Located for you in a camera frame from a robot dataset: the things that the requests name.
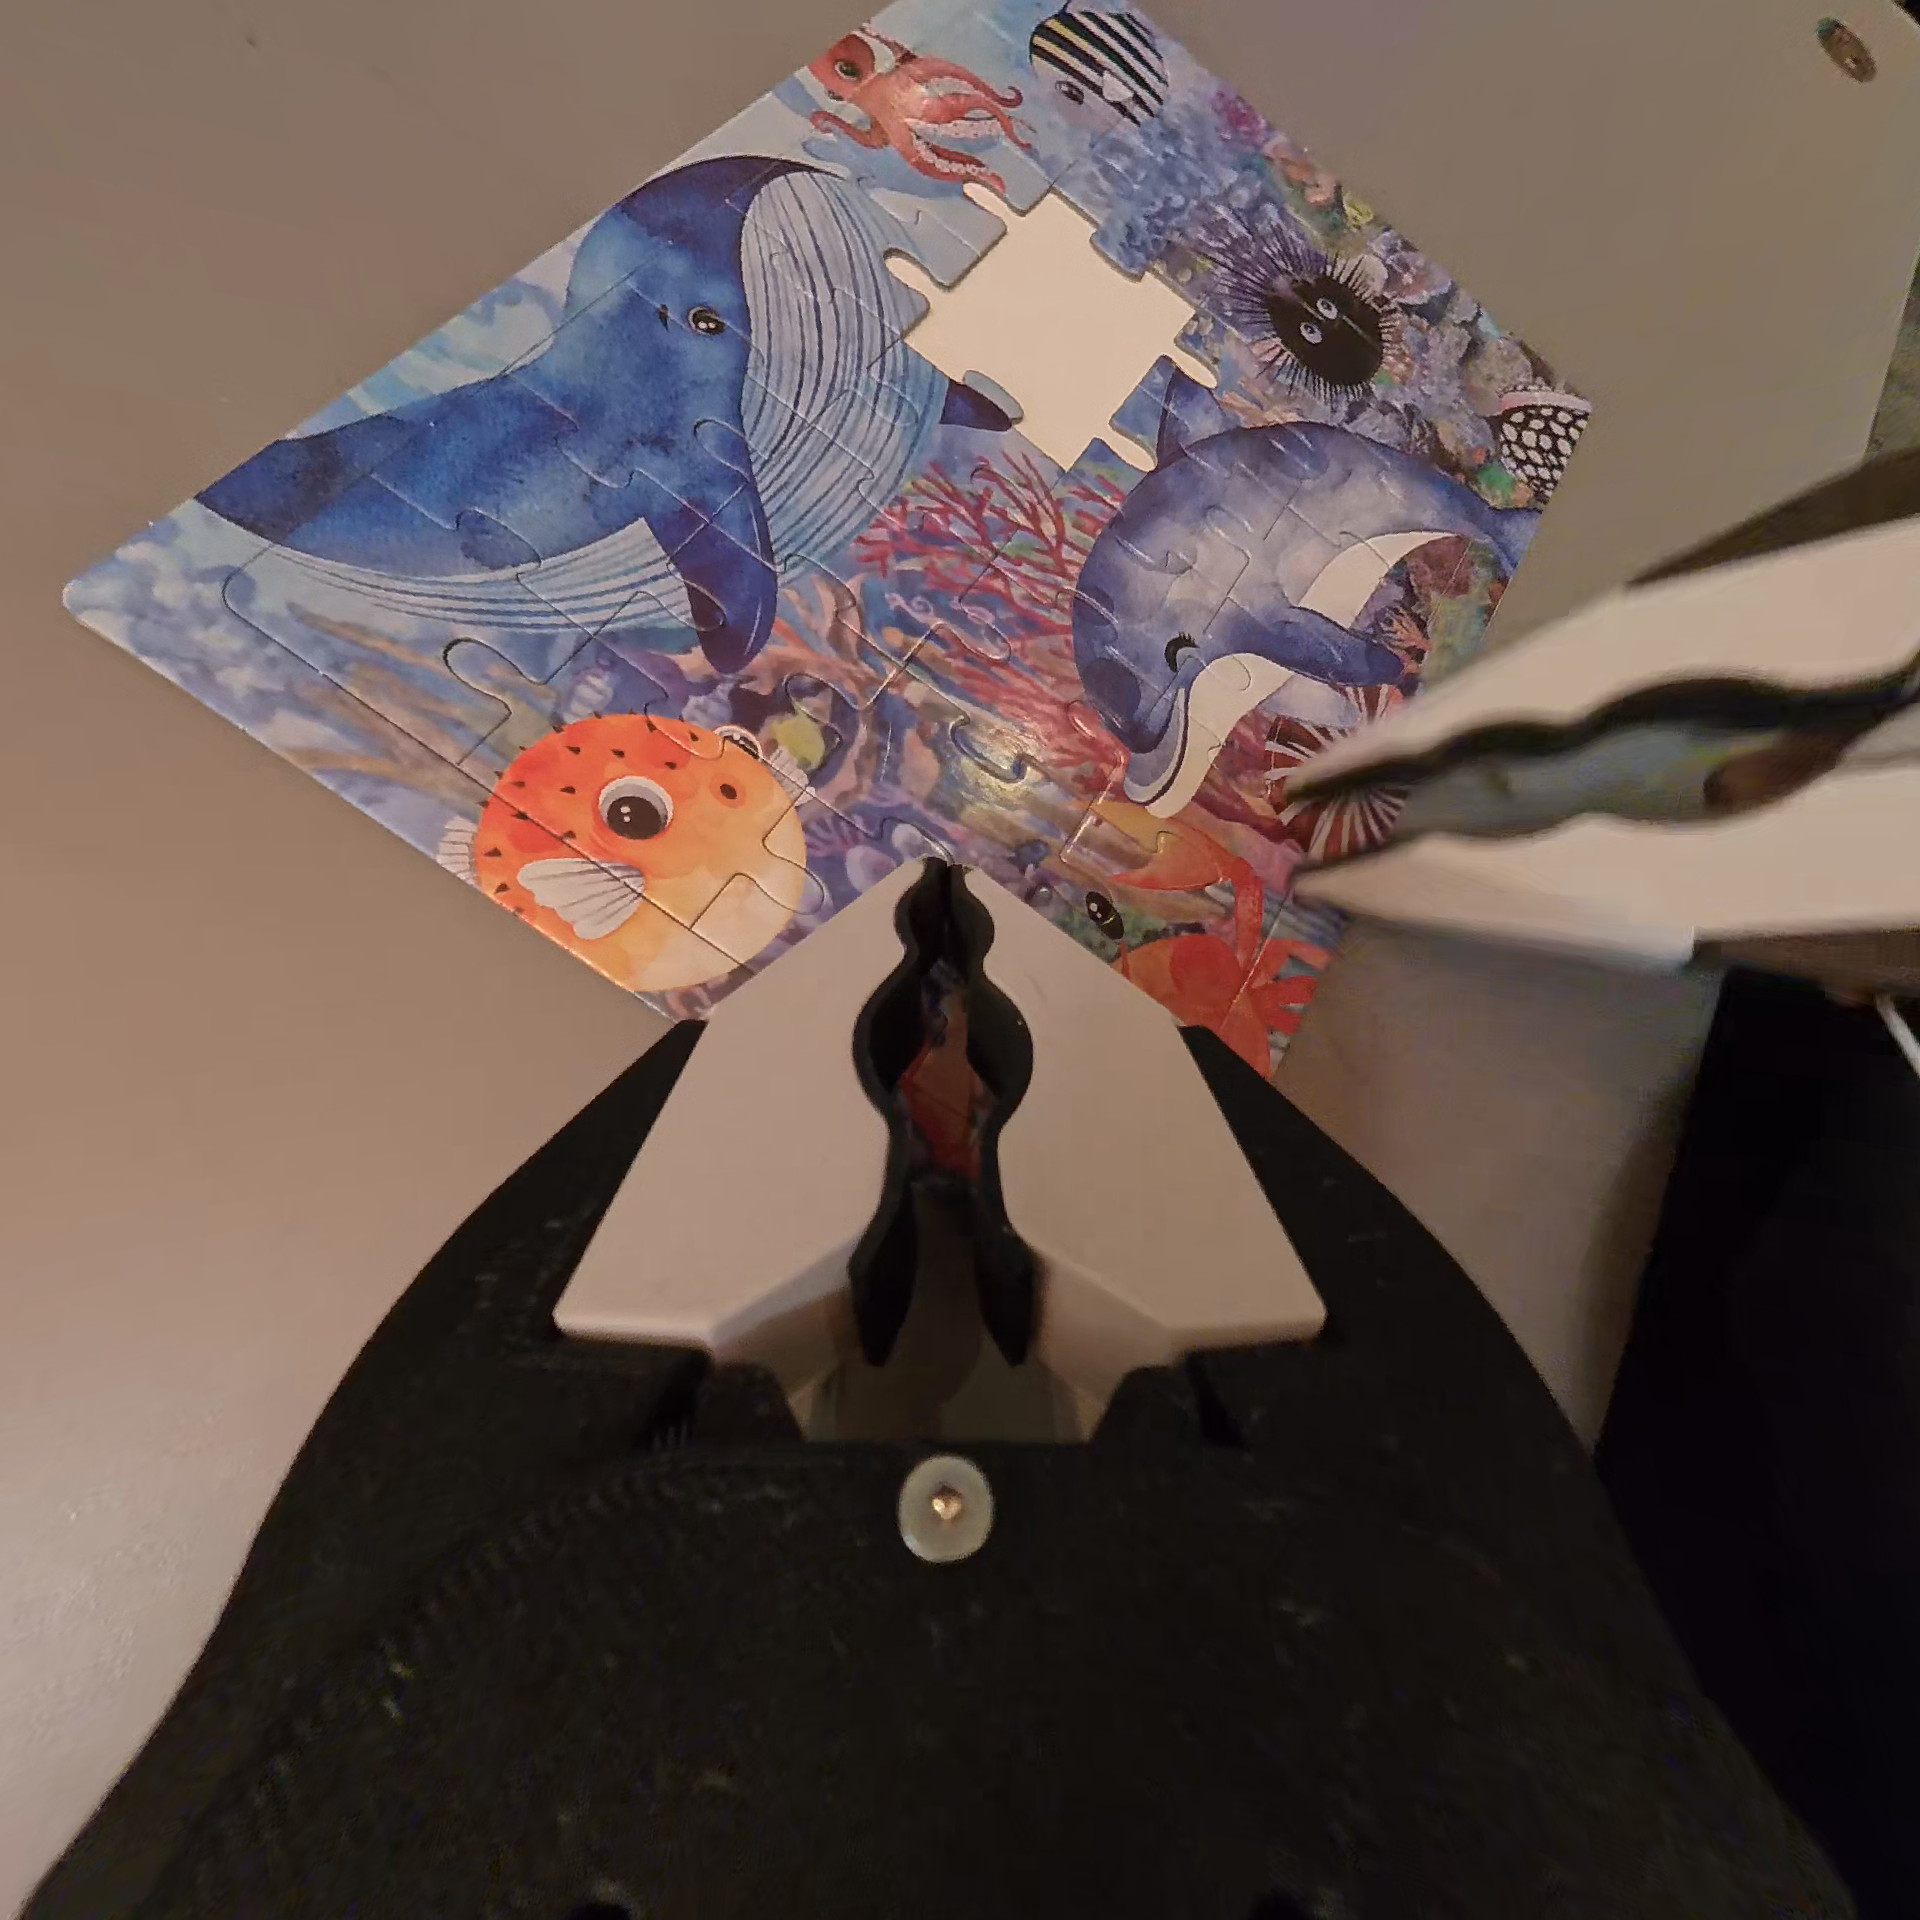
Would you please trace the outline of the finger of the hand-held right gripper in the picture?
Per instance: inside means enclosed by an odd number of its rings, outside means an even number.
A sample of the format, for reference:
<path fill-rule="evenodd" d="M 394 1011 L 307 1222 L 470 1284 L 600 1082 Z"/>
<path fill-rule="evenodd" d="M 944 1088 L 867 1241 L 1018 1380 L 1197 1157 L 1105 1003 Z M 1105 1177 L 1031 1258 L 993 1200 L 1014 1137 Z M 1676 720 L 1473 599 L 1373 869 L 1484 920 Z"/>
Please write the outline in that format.
<path fill-rule="evenodd" d="M 1308 904 L 1620 967 L 1915 967 L 1915 708 L 1634 724 L 1419 782 Z"/>
<path fill-rule="evenodd" d="M 1282 792 L 1412 785 L 1459 757 L 1568 749 L 1614 722 L 1843 708 L 1912 676 L 1908 515 L 1608 593 L 1323 749 Z"/>

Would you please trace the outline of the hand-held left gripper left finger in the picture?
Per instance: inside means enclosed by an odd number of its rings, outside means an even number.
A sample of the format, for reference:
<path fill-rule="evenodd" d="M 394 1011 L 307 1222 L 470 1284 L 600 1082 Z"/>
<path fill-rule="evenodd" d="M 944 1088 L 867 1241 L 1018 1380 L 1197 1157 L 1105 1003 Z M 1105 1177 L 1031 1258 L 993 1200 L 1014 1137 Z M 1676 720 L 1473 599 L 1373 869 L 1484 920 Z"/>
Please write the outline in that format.
<path fill-rule="evenodd" d="M 891 1358 L 918 1284 L 923 1050 L 945 864 L 907 864 L 705 1024 L 570 1270 L 563 1337 L 699 1350 L 783 1390 Z"/>

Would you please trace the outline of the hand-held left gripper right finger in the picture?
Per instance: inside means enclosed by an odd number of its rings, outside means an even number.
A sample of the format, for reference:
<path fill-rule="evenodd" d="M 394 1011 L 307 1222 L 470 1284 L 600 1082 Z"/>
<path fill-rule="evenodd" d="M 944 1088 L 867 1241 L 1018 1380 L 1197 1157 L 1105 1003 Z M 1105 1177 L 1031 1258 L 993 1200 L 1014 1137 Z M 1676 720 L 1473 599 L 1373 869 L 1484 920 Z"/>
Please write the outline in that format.
<path fill-rule="evenodd" d="M 1077 1427 L 1140 1370 L 1316 1338 L 1324 1303 L 1188 1031 L 988 876 L 960 885 L 993 927 L 982 982 L 1029 1037 L 994 1174 L 1038 1266 L 1029 1351 Z"/>

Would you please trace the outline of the assembled sea jigsaw puzzle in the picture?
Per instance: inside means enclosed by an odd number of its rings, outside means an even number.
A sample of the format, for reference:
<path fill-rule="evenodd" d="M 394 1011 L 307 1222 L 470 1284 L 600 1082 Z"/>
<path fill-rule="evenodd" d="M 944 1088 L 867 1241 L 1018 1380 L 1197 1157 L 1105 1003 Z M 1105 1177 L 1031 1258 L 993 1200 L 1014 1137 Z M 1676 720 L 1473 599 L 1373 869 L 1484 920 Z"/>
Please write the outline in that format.
<path fill-rule="evenodd" d="M 62 601 L 664 1012 L 950 860 L 1271 1071 L 1589 420 L 1136 4 L 891 4 Z"/>

